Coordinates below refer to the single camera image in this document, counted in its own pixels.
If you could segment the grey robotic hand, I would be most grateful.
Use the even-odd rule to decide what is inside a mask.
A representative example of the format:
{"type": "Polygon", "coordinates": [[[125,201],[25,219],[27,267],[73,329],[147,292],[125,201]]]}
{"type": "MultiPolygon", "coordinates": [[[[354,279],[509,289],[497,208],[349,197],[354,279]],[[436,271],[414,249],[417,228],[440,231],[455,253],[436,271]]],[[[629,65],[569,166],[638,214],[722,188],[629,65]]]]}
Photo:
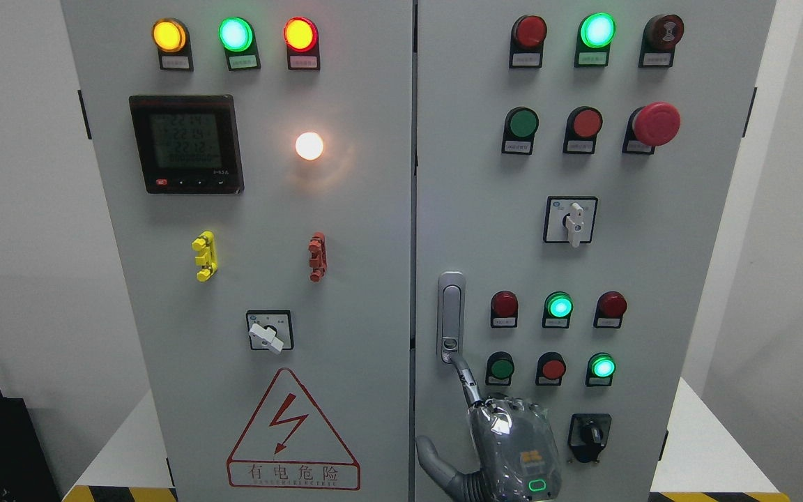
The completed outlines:
{"type": "Polygon", "coordinates": [[[544,407],[500,393],[482,397],[466,360],[453,353],[481,467],[462,473],[439,457],[427,436],[415,438],[424,471],[453,501],[544,501],[562,484],[558,449],[544,407]]]}

